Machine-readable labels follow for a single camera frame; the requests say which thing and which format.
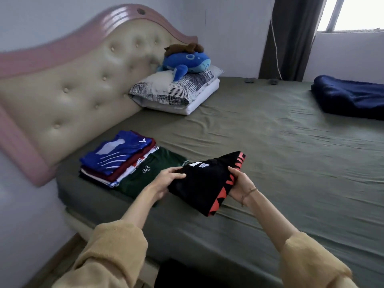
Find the bracelet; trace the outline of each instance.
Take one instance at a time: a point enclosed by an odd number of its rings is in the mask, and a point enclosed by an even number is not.
[[[247,195],[245,195],[245,196],[241,196],[241,207],[244,207],[244,199],[249,195],[249,194],[251,194],[253,191],[256,191],[257,190],[257,188],[256,187],[252,187],[252,189],[250,190],[250,192],[249,193],[247,193]]]

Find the brown plush toy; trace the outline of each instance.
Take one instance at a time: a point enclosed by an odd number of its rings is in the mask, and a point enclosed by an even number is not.
[[[198,53],[203,53],[204,52],[204,48],[201,44],[197,44],[197,43],[190,43],[188,45],[184,45],[184,44],[171,44],[170,46],[168,46],[167,48],[164,48],[166,50],[166,52],[164,53],[164,56],[170,56],[171,54],[174,54],[174,53],[194,53],[195,51],[197,51]]]

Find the patterned pillowcase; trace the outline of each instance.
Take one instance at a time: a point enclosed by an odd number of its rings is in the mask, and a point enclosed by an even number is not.
[[[209,85],[223,72],[222,69],[211,65],[204,72],[187,73],[177,82],[173,82],[172,71],[157,72],[134,84],[129,95],[166,105],[186,106],[195,101],[196,94],[202,86]]]

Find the blue whale plush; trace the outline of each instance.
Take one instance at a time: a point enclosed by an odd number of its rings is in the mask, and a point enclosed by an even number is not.
[[[187,72],[203,72],[211,65],[210,58],[205,53],[174,53],[164,57],[158,71],[174,71],[174,82],[180,80]]]

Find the green t-shirt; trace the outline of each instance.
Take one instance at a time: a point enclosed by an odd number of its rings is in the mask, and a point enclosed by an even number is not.
[[[185,157],[160,147],[151,153],[132,174],[122,179],[115,189],[135,199],[161,170],[169,167],[183,167],[188,163]]]

